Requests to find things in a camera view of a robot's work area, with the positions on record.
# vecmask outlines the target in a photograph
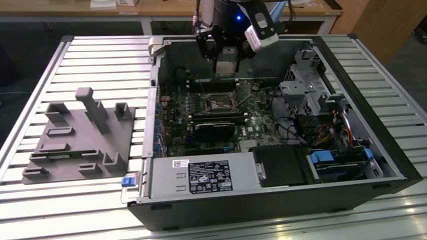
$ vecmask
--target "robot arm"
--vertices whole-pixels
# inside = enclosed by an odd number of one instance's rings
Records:
[[[236,73],[240,61],[279,41],[261,0],[197,0],[194,36],[202,58],[212,61],[213,72],[224,75]]]

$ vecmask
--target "green circuit board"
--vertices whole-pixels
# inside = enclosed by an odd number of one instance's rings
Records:
[[[239,153],[240,142],[255,140],[257,146],[281,144],[277,127],[268,110],[271,89],[261,88],[260,82],[239,82],[232,92],[189,93],[177,87],[169,96],[162,97],[162,119],[169,157]],[[235,125],[230,138],[214,142],[198,142],[192,134],[192,123],[188,116],[206,114],[239,113],[244,123]]]

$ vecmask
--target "power supply label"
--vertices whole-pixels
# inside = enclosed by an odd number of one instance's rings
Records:
[[[232,191],[228,161],[188,163],[188,181],[192,194]]]

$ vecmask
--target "wooden cabinet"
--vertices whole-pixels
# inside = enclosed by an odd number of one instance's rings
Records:
[[[427,15],[427,0],[336,0],[343,8],[331,34],[356,34],[379,61],[395,56]]]

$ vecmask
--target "barcode sticker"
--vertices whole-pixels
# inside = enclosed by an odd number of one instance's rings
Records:
[[[186,168],[188,167],[188,159],[173,160],[172,161],[172,168]]]

